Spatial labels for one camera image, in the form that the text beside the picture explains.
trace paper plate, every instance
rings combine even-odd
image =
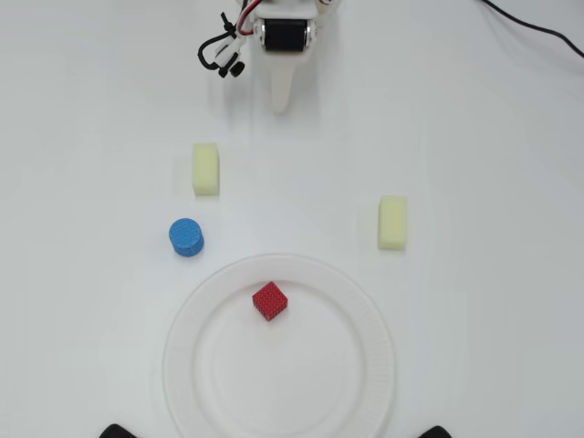
[[[274,281],[288,308],[267,322],[252,295]],[[298,255],[220,270],[187,299],[164,353],[183,438],[373,438],[394,394],[379,311],[348,277]]]

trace red wire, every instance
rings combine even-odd
[[[248,35],[253,35],[254,34],[254,29],[253,28],[252,28],[252,30],[242,30],[242,27],[244,26],[244,23],[245,23],[247,17],[252,13],[252,11],[254,9],[256,9],[256,6],[259,5],[260,3],[262,3],[262,0],[255,0],[242,13],[241,18],[239,20],[239,23],[237,23],[237,32],[239,32],[241,35],[247,35],[248,36]]]

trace sponge block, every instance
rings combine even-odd
[[[215,143],[193,146],[193,188],[198,196],[219,194],[219,151]]]
[[[277,317],[288,306],[288,298],[273,281],[254,294],[253,300],[254,306],[268,321]]]
[[[380,202],[379,249],[405,249],[408,200],[400,196],[383,196]]]

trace yellow sponge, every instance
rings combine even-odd
[[[400,196],[383,196],[380,202],[379,249],[405,249],[408,200]]]
[[[219,151],[215,143],[193,146],[193,188],[198,196],[219,194]]]

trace cable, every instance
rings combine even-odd
[[[219,66],[215,62],[213,64],[209,64],[207,62],[207,60],[204,58],[203,51],[206,48],[208,48],[211,44],[217,43],[219,41],[223,41],[224,39],[226,39],[228,37],[232,37],[233,39],[237,38],[237,35],[235,34],[235,26],[232,25],[227,20],[227,17],[225,16],[225,14],[221,14],[221,18],[223,19],[225,33],[221,34],[220,36],[216,36],[215,38],[211,38],[208,41],[205,41],[199,47],[199,53],[198,53],[199,60],[201,61],[201,64],[203,64],[203,67],[205,67],[207,70],[217,70],[219,68]]]
[[[254,0],[254,2],[252,2],[250,5],[247,5],[247,1],[244,2],[244,7],[242,7],[241,10],[241,14],[239,15],[239,18],[237,19],[237,32],[239,32],[240,35],[253,35],[254,34],[254,29],[252,28],[251,30],[244,30],[244,24],[246,19],[249,17],[249,15],[252,13],[252,11],[254,9],[256,9],[256,7],[262,3],[262,0]]]
[[[515,18],[511,14],[508,14],[507,12],[505,12],[499,6],[495,5],[490,0],[480,0],[480,1],[483,2],[485,5],[492,7],[496,12],[498,12],[502,16],[508,18],[511,21],[515,21],[517,24],[519,24],[521,26],[529,27],[530,29],[537,30],[539,32],[543,32],[544,34],[553,35],[554,37],[558,37],[558,38],[562,39],[569,46],[569,48],[574,50],[581,57],[584,57],[584,52],[582,52],[582,50],[577,48],[576,45],[574,43],[572,43],[568,39],[567,36],[564,36],[564,35],[560,34],[559,32],[556,32],[555,30],[545,29],[544,27],[540,27],[540,26],[536,26],[536,25],[530,25],[529,23],[526,23],[525,21],[520,20],[519,18]]]

